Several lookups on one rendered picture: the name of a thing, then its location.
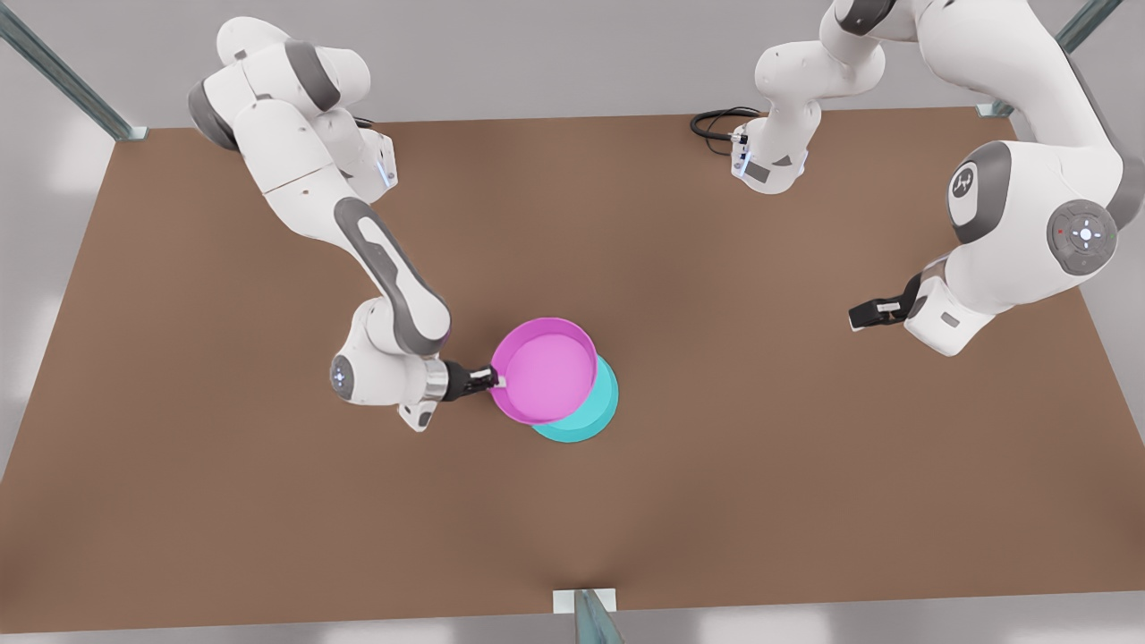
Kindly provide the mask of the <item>pink plate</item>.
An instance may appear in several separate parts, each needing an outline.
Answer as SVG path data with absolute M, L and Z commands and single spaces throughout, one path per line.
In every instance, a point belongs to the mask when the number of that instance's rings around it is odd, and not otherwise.
M 532 427 L 564 419 L 589 400 L 597 383 L 597 345 L 568 319 L 531 319 L 500 341 L 491 366 L 498 375 L 495 405 Z

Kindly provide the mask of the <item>blue plate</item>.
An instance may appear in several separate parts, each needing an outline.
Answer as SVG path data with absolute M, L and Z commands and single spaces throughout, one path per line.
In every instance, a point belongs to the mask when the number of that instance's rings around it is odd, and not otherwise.
M 581 443 L 605 431 L 617 411 L 619 387 L 613 368 L 597 356 L 597 382 L 589 399 L 572 415 L 552 423 L 534 425 L 534 431 L 556 443 Z

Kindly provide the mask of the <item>silver frame post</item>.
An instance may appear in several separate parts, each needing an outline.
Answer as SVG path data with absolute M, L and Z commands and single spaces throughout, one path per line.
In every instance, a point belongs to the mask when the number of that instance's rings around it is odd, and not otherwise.
M 1085 0 L 1079 11 L 1056 33 L 1056 44 L 1071 55 L 1123 2 L 1124 0 Z M 1009 105 L 1002 99 L 994 99 L 989 105 L 976 105 L 976 111 L 981 118 L 1009 118 L 1011 113 L 1014 113 L 1014 107 Z
M 558 589 L 553 613 L 572 614 L 575 644 L 625 644 L 615 623 L 616 589 Z
M 40 39 L 32 28 L 3 0 L 0 0 L 0 39 L 11 46 L 23 57 L 29 65 L 32 65 L 47 81 L 53 84 L 63 95 L 70 99 L 78 109 L 81 110 L 90 121 L 94 121 L 106 132 L 114 141 L 143 141 L 148 136 L 148 128 L 143 126 L 132 126 L 123 118 L 113 107 L 106 103 L 105 99 L 98 95 L 97 91 L 82 80 L 49 45 Z

